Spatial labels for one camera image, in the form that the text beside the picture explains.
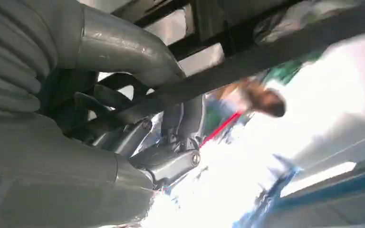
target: fluorescent light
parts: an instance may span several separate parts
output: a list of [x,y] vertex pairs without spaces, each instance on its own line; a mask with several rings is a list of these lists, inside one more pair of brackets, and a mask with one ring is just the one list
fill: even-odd
[[282,190],[282,193],[280,196],[281,197],[287,196],[293,192],[299,191],[299,190],[304,189],[313,184],[316,184],[316,183],[319,183],[326,179],[349,172],[349,171],[353,170],[353,168],[355,166],[356,166],[356,163],[354,163],[354,162],[349,162],[349,161],[344,162],[342,164],[339,164],[337,166],[334,166],[332,168],[329,168],[329,169],[319,172],[317,174],[314,174],[314,175],[311,175],[304,179],[292,182]]

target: metal frame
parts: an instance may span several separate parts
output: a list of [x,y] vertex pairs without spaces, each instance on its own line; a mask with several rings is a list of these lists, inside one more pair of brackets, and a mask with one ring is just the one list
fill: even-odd
[[254,45],[246,51],[227,58],[213,68],[155,91],[145,99],[134,101],[122,110],[114,110],[80,125],[67,134],[80,140],[98,137],[119,126],[136,123],[174,104],[193,99],[244,77],[362,33],[365,33],[365,3],[273,43],[263,46]]

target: silver metal part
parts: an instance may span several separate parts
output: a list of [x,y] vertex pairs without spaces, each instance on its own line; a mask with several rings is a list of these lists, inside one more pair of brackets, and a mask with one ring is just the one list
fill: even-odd
[[171,183],[189,170],[198,166],[200,155],[197,150],[175,153],[175,145],[152,146],[131,158],[131,163],[150,172],[154,182]]

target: bolt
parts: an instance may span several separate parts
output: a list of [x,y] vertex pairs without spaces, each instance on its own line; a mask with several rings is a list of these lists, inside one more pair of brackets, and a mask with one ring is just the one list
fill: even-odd
[[201,161],[201,156],[197,153],[195,153],[193,156],[192,156],[192,163],[197,166],[199,165],[199,162]]

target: black beam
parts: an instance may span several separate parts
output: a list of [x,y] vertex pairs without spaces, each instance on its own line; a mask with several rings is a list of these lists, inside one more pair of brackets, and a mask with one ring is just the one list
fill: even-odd
[[123,110],[94,119],[68,132],[80,140],[95,138],[119,126],[136,123],[174,104],[193,99],[262,70],[365,33],[365,3],[291,35],[236,54],[220,65],[158,90]]
[[112,14],[144,28],[188,4],[188,0],[134,0]]

